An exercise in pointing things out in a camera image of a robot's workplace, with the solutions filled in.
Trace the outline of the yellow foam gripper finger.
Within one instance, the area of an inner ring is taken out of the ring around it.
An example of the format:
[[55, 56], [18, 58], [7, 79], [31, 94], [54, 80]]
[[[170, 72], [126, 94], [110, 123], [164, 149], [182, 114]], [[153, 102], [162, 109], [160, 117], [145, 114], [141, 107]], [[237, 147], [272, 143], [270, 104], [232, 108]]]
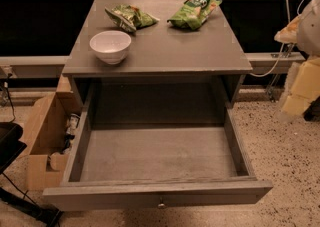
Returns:
[[274, 40], [285, 44], [295, 44], [297, 42], [297, 30], [300, 16], [296, 16], [286, 27], [281, 29], [274, 36]]
[[278, 103], [278, 118], [292, 121], [302, 117], [320, 97], [320, 58], [311, 58], [289, 68], [284, 92]]

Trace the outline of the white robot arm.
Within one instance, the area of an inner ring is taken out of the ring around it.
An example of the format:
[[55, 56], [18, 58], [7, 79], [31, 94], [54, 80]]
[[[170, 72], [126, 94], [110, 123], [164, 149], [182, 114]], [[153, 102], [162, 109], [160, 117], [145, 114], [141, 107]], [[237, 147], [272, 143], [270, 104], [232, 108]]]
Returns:
[[309, 55], [302, 64], [292, 64], [280, 103], [280, 112], [287, 118], [302, 116], [320, 97], [320, 0], [311, 0], [274, 40], [295, 44]]

